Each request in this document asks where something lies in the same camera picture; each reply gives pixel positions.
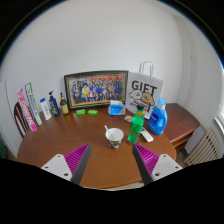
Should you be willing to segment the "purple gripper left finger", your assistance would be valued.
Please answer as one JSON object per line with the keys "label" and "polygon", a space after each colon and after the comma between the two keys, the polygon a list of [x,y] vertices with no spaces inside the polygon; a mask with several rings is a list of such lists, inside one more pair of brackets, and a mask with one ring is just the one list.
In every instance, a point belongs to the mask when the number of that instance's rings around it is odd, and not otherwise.
{"label": "purple gripper left finger", "polygon": [[70,151],[66,155],[56,154],[42,166],[42,169],[79,185],[90,154],[91,145],[85,144]]}

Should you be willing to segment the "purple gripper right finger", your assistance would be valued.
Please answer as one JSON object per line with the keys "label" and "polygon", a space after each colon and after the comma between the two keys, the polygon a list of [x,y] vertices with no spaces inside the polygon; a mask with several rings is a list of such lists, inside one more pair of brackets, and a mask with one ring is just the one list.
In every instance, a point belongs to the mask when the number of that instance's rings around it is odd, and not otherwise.
{"label": "purple gripper right finger", "polygon": [[133,145],[132,153],[135,157],[144,185],[150,184],[182,169],[169,155],[158,155],[138,144]]}

